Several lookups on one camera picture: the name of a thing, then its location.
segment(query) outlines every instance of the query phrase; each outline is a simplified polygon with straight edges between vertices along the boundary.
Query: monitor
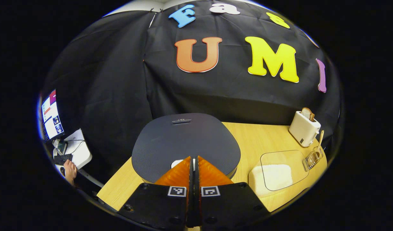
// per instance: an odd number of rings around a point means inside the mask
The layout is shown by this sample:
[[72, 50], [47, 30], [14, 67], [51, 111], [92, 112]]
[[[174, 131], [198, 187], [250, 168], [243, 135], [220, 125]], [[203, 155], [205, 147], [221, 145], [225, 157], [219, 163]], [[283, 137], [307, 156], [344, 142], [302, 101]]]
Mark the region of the monitor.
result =
[[48, 138], [52, 140], [64, 135], [64, 129], [58, 115], [56, 90], [52, 91], [48, 98], [41, 104], [44, 128]]

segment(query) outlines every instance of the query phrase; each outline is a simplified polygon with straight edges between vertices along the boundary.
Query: white sponge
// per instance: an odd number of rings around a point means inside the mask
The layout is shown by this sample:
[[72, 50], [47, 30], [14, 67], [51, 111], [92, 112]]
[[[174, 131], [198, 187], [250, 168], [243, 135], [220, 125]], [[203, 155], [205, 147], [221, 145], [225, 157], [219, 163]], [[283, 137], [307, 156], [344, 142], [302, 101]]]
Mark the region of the white sponge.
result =
[[275, 194], [292, 184], [292, 171], [286, 164], [256, 166], [249, 173], [249, 186], [259, 198]]

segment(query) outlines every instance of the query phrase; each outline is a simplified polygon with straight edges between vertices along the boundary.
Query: orange letter u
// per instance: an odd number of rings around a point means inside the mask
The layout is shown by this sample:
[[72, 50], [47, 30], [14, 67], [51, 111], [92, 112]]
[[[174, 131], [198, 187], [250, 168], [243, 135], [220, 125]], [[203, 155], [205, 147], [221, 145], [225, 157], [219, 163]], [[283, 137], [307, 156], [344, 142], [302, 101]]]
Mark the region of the orange letter u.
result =
[[222, 39], [208, 37], [203, 38], [202, 42], [206, 43], [206, 59], [202, 62], [192, 61], [192, 45], [197, 43], [195, 39], [185, 39], [175, 43], [175, 47], [177, 47], [176, 64], [179, 69], [185, 72], [207, 72], [217, 65], [218, 44], [222, 42]]

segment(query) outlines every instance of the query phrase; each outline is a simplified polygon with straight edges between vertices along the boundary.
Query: computer mouse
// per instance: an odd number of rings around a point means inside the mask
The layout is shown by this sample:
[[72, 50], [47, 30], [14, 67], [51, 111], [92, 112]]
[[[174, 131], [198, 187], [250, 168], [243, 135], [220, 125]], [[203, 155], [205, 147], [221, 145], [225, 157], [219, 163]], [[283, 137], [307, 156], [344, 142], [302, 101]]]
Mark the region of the computer mouse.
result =
[[64, 177], [66, 176], [66, 170], [64, 167], [60, 168], [60, 172], [61, 172], [61, 174], [63, 174]]

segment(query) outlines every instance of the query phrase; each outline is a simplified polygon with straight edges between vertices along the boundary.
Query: hand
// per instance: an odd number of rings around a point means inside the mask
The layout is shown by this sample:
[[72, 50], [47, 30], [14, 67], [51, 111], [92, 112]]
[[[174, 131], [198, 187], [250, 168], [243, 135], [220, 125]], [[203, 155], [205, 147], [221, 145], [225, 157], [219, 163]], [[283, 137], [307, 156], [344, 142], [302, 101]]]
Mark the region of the hand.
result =
[[77, 167], [69, 159], [64, 163], [64, 169], [66, 170], [66, 180], [74, 186], [74, 179], [77, 176]]

